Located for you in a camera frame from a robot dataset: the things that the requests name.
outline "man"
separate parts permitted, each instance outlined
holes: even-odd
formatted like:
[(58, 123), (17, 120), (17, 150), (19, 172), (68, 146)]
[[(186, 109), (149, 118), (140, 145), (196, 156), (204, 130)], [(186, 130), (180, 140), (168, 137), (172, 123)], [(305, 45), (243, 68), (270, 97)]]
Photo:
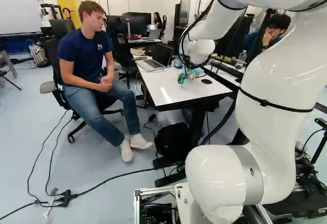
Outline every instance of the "man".
[[(112, 43), (106, 32), (101, 31), (105, 11), (93, 1), (83, 1), (78, 9), (82, 22), (80, 29), (67, 34), (59, 43), (58, 58), (63, 91), (70, 106), (114, 146), (120, 146), (124, 162), (133, 159), (130, 147), (147, 149), (153, 145), (140, 134), (133, 91), (113, 80), (114, 60)], [(102, 60), (107, 63), (107, 75), (101, 76)], [(99, 111), (96, 93), (119, 99), (124, 104), (129, 139)]]
[[(265, 50), (279, 42), (282, 39), (281, 35), (286, 32), (290, 23), (291, 18), (286, 14), (272, 15), (269, 19), (269, 24), (262, 39), (262, 50)], [(244, 50), (246, 50), (248, 53), (254, 48), (254, 43), (257, 36), (258, 33), (254, 32), (245, 37)]]

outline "hand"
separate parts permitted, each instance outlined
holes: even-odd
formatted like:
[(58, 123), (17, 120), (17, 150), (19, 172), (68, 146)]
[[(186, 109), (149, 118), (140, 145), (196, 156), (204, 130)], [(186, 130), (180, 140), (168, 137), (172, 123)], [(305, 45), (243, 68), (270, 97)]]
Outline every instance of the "hand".
[(268, 32), (265, 32), (265, 35), (264, 35), (264, 37), (263, 37), (263, 39), (262, 39), (262, 45), (263, 45), (263, 46), (267, 46), (267, 45), (269, 45), (269, 42), (270, 42), (271, 39), (272, 39), (271, 34), (268, 33)]
[(99, 83), (97, 84), (96, 90), (99, 92), (108, 92), (109, 90), (112, 89), (112, 84), (107, 84), (107, 83)]
[(100, 84), (102, 83), (105, 83), (105, 84), (112, 84), (112, 80), (113, 80), (113, 77), (111, 75), (106, 75), (106, 76), (103, 76), (101, 79), (100, 79)]

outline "bag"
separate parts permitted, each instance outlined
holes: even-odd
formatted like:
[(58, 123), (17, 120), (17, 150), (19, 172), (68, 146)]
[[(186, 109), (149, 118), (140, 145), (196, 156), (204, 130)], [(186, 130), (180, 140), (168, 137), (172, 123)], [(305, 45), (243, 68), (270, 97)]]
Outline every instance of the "bag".
[(176, 123), (158, 131), (154, 138), (157, 152), (171, 160), (185, 160), (191, 151), (190, 130), (185, 123)]

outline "floor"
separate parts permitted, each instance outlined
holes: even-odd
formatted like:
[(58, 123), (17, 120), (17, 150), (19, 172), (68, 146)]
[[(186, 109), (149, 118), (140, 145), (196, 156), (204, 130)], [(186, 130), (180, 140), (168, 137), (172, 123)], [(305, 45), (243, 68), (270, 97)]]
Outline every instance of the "floor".
[[(15, 67), (26, 69), (29, 68), (29, 64), (17, 64)], [(43, 140), (65, 112), (51, 94), (39, 93), (39, 85), (52, 79), (51, 67), (17, 70), (17, 72), (17, 79), (12, 78), (10, 73), (7, 77), (20, 86), (22, 91), (9, 83), (0, 88), (0, 216), (33, 201), (27, 194), (26, 179)], [(136, 94), (140, 90), (135, 83), (131, 89)], [(321, 100), (327, 104), (327, 91), (322, 95)], [(230, 104), (231, 99), (225, 98), (221, 101), (219, 109), (209, 113), (210, 129), (221, 120)], [(117, 102), (112, 108), (121, 106), (122, 104)], [(152, 113), (157, 112), (150, 108), (138, 109), (140, 122), (145, 123)], [(160, 112), (157, 115), (162, 127), (184, 121), (181, 111)], [(51, 151), (60, 128), (70, 119), (70, 116), (71, 112), (68, 112), (61, 125), (46, 142), (30, 181), (31, 191), (43, 201), (49, 200), (45, 195), (44, 186), (48, 176)], [(327, 119), (326, 114), (314, 110), (299, 134), (299, 140), (305, 141), (314, 130), (319, 129), (319, 126), (313, 122), (316, 117)], [(108, 119), (120, 130), (127, 132), (126, 123), (120, 114), (108, 115)], [(111, 146), (88, 126), (76, 135), (75, 144), (69, 144), (66, 135), (77, 124), (78, 121), (71, 122), (59, 137), (49, 183), (50, 190), (57, 187), (59, 191), (71, 189), (73, 193), (78, 193), (109, 177), (152, 167), (152, 160), (155, 158), (154, 148), (135, 152), (133, 163), (125, 164), (121, 160), (118, 148)], [(160, 129), (156, 125), (151, 127), (155, 132)], [(236, 121), (232, 116), (211, 142), (226, 144), (232, 140), (236, 130)], [(141, 131), (144, 137), (153, 140), (151, 131), (143, 127)], [(313, 136), (308, 144), (309, 154), (312, 155), (321, 138), (321, 134)], [(316, 167), (320, 171), (318, 174), (320, 180), (325, 183), (327, 182), (327, 172), (324, 169), (326, 164), (327, 155), (323, 152)], [(48, 219), (43, 216), (45, 209), (35, 205), (11, 215), (2, 223), (134, 223), (134, 189), (154, 187), (154, 180), (161, 177), (163, 173), (158, 170), (115, 179), (73, 200), (66, 209), (53, 209)], [(294, 223), (319, 224), (326, 220), (326, 218), (298, 219)]]

